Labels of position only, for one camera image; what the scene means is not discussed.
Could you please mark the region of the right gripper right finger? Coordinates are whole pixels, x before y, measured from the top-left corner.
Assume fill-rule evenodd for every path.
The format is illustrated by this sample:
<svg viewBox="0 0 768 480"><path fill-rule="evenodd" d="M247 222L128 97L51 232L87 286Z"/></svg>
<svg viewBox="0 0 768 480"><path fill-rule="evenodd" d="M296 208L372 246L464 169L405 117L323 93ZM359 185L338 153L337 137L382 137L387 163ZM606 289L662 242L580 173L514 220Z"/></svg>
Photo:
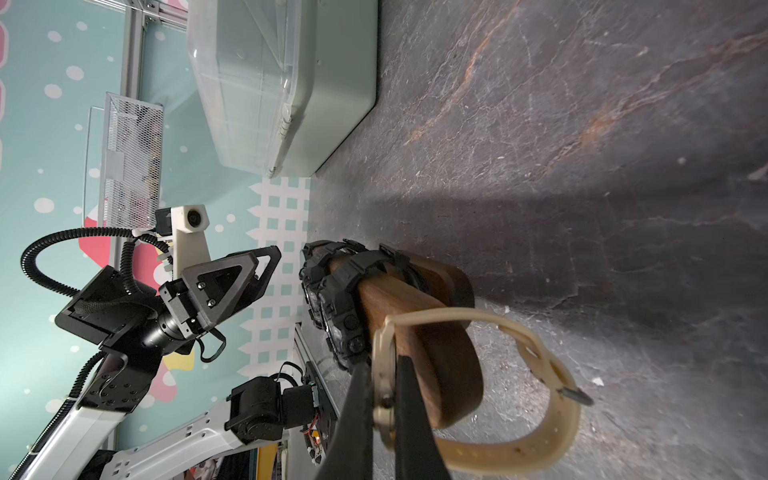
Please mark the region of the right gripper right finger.
<svg viewBox="0 0 768 480"><path fill-rule="evenodd" d="M439 453L416 377L408 356L396 362L395 478L450 480Z"/></svg>

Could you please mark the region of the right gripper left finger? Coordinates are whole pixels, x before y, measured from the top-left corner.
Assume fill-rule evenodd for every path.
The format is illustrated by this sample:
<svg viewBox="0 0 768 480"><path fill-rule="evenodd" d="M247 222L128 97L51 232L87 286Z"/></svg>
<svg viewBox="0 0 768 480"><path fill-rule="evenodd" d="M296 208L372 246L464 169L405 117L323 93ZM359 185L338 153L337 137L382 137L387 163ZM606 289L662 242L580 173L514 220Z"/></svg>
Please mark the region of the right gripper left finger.
<svg viewBox="0 0 768 480"><path fill-rule="evenodd" d="M373 478L373 387L368 363L357 364L317 480Z"/></svg>

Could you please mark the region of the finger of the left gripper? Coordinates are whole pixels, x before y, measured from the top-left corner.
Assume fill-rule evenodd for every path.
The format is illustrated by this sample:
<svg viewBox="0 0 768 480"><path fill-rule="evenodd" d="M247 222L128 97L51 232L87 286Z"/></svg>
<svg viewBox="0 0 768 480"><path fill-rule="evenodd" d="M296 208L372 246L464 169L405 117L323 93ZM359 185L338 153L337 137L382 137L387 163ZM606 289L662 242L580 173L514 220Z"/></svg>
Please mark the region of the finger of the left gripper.
<svg viewBox="0 0 768 480"><path fill-rule="evenodd" d="M260 298L258 256L254 250L185 268L181 279L196 322L210 331Z"/></svg>
<svg viewBox="0 0 768 480"><path fill-rule="evenodd" d="M237 312L250 307L266 294L282 258L282 252L276 245L249 250L247 254L254 261L255 270L236 304Z"/></svg>

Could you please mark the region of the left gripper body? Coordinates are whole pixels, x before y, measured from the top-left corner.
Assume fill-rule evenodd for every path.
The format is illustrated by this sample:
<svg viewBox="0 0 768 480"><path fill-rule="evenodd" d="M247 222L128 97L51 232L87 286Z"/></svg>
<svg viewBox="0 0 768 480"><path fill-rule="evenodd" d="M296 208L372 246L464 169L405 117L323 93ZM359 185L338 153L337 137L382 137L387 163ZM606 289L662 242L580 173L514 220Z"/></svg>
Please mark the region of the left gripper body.
<svg viewBox="0 0 768 480"><path fill-rule="evenodd" d="M162 302L158 322L166 336L176 341L190 341L209 331L183 280L173 280L161 285L158 297Z"/></svg>

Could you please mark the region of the black band watch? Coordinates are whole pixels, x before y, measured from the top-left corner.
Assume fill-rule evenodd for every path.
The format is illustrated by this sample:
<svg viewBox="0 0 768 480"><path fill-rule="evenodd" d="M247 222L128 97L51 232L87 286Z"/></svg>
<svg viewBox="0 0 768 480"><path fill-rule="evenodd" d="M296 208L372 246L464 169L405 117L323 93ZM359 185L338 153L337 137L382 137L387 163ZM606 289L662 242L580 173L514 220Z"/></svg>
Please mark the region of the black band watch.
<svg viewBox="0 0 768 480"><path fill-rule="evenodd" d="M309 316L316 328L324 329L318 295L321 280L330 274L330 262L339 256L362 253L366 250L363 244L350 239L318 240L304 245L302 249L304 264L299 271L299 278Z"/></svg>

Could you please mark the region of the chunky black sport watch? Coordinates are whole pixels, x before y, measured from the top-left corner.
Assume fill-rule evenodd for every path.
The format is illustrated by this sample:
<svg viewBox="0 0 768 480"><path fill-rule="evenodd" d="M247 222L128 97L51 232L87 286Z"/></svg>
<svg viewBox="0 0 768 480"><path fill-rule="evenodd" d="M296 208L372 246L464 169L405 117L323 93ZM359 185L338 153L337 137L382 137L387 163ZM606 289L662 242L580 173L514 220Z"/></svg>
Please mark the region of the chunky black sport watch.
<svg viewBox="0 0 768 480"><path fill-rule="evenodd" d="M390 260L381 250L349 256L321 280L318 298L327 340L339 366L351 372L368 360L370 340L367 321L358 310L359 283Z"/></svg>

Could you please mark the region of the wooden watch stand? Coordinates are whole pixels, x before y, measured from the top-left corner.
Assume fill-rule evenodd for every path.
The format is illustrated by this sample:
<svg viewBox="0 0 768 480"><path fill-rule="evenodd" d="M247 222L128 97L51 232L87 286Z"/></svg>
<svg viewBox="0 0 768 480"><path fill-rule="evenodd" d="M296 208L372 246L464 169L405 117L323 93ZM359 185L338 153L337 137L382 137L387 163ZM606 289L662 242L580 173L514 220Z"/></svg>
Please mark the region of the wooden watch stand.
<svg viewBox="0 0 768 480"><path fill-rule="evenodd" d="M362 280L358 307L367 321L369 339L385 317L446 307L475 306L472 285L457 267L408 252L430 285L423 293L403 281L391 265ZM431 323L395 330L397 352L409 356L416 371L426 412L434 429L456 424L478 408L483 376L476 350L466 332L468 320Z"/></svg>

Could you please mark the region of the beige strap watch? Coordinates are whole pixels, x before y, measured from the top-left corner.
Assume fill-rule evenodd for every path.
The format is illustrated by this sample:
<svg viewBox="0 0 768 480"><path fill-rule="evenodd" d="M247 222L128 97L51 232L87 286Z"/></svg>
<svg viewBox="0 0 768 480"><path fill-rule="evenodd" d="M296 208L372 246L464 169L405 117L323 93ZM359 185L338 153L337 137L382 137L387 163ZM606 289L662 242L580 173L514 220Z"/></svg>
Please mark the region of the beige strap watch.
<svg viewBox="0 0 768 480"><path fill-rule="evenodd" d="M501 443L440 438L475 410L484 379L465 321L494 325L511 337L529 372L549 393L547 409L530 433ZM372 340L373 424L396 454L399 477L438 478L450 471L524 475L558 462L578 433L593 399L532 330L488 311L443 307L389 315Z"/></svg>

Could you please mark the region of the black round-face watch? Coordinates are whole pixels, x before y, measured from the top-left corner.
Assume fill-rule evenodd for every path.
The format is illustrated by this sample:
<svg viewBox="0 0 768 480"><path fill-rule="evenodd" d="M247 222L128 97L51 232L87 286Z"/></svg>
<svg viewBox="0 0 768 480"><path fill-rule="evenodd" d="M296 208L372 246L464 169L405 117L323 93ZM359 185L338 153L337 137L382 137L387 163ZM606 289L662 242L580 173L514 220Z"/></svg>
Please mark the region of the black round-face watch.
<svg viewBox="0 0 768 480"><path fill-rule="evenodd" d="M429 283L421 271L412 263L409 256L383 243L379 244L379 251L388 258L394 271L402 276L405 283L423 293L430 292Z"/></svg>

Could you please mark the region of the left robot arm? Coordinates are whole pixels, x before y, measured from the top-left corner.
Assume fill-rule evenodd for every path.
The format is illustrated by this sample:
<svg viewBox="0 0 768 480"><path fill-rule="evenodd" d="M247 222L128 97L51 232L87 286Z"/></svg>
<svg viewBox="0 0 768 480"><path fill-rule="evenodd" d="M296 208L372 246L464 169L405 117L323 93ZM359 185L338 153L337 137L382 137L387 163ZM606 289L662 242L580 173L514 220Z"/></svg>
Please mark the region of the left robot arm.
<svg viewBox="0 0 768 480"><path fill-rule="evenodd" d="M131 235L124 228L68 229L34 241L21 255L30 280L68 298L56 325L97 352L13 471L16 479L162 479L258 441L276 443L316 419L312 386L278 372L234 388L189 428L143 447L105 451L109 435L148 393L163 358L201 347L204 336L217 335L221 323L261 299L281 259L275 246L233 253L185 267L158 291L137 282L129 265L105 267L76 289L37 264L45 249L67 240Z"/></svg>

